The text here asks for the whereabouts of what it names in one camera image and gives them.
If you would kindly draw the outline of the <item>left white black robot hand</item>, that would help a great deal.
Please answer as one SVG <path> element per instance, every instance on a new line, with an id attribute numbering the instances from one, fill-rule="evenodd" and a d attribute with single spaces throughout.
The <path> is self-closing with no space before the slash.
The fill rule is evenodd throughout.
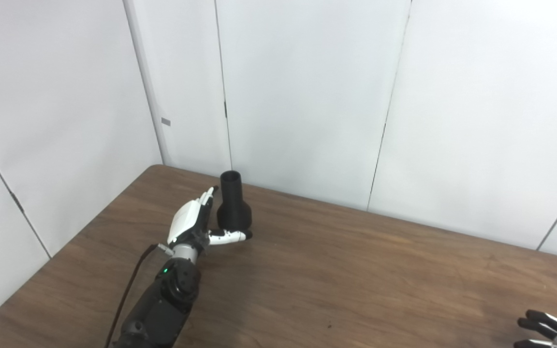
<path id="1" fill-rule="evenodd" d="M 186 244 L 197 250 L 209 246 L 239 243 L 252 239 L 252 231 L 230 231 L 210 229 L 210 212 L 214 203 L 214 192 L 219 187 L 211 187 L 195 200 L 188 201 L 174 215 L 167 238 L 169 249 Z"/>

